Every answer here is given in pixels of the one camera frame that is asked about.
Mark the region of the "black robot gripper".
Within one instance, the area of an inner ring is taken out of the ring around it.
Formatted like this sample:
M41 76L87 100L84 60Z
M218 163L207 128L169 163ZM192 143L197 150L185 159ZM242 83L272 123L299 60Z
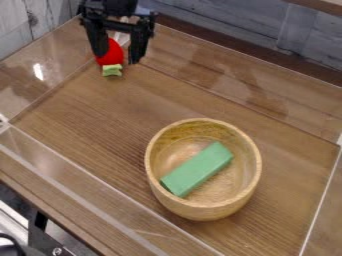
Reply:
M80 1L77 14L95 56L103 57L108 52L107 30L131 33L128 63L136 64L155 34L157 13L139 1Z

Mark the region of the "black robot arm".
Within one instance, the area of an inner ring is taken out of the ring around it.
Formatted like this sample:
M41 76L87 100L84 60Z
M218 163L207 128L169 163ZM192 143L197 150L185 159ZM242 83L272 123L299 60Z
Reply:
M145 55L155 36L157 13L139 6L139 0L80 0L80 25L85 29L92 53L104 57L109 52L107 31L129 35L128 63L136 64Z

